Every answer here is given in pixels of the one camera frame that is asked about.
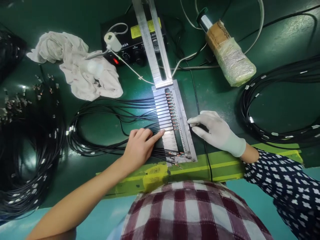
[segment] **light blue floor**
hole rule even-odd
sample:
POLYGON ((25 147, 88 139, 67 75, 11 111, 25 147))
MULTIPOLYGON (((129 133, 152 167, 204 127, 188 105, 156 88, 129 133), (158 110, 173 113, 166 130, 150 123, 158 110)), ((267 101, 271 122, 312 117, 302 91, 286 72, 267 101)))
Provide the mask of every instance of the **light blue floor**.
MULTIPOLYGON (((320 181, 320 168, 305 169, 305 173, 320 181)), ((296 239, 277 214, 272 198, 259 187, 243 179, 229 181, 227 186, 244 198, 275 240, 296 239)), ((77 240, 105 240, 127 214, 134 199, 135 196, 102 200, 77 228, 77 240)), ((48 210, 49 208, 39 209, 27 218, 0 226, 0 239, 24 239, 48 210)))

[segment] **red indicator light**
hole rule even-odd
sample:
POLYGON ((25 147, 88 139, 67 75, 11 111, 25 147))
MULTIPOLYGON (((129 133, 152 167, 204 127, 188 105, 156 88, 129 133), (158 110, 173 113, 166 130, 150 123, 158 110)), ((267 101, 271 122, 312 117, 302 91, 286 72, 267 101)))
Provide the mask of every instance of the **red indicator light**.
POLYGON ((115 62, 115 64, 119 64, 117 59, 114 58, 113 61, 115 62))

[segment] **white plug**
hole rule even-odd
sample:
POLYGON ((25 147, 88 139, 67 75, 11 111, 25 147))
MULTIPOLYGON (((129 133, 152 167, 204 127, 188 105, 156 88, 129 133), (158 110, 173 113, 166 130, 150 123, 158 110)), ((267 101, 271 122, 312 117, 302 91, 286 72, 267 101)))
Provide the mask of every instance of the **white plug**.
POLYGON ((113 32, 108 32, 104 35, 103 39, 107 44, 107 48, 111 48, 114 52, 119 52, 121 50, 122 45, 113 32))

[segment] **checkered shirt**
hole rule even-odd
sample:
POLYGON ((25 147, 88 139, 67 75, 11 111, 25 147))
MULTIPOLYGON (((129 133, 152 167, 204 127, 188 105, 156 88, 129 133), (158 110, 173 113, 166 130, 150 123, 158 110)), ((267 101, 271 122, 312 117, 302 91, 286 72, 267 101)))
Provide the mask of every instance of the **checkered shirt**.
POLYGON ((273 239, 237 194, 222 184, 185 181, 139 194, 121 239, 273 239))

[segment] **yellow label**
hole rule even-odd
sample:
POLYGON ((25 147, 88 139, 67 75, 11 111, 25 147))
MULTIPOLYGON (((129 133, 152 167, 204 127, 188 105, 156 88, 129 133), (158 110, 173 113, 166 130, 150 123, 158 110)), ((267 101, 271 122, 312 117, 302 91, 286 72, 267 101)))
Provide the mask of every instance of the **yellow label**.
MULTIPOLYGON (((158 21, 159 21, 160 28, 161 28, 161 22, 160 22, 160 18, 159 17, 158 17, 158 21)), ((147 24, 148 24, 149 31, 150 32, 154 32, 155 29, 154 29, 154 25, 153 25, 152 19, 147 21, 147 24)), ((131 29, 131 37, 132 37, 132 39, 137 38, 137 37, 141 37, 141 32, 140 32, 139 25, 133 26, 130 29, 131 29)))

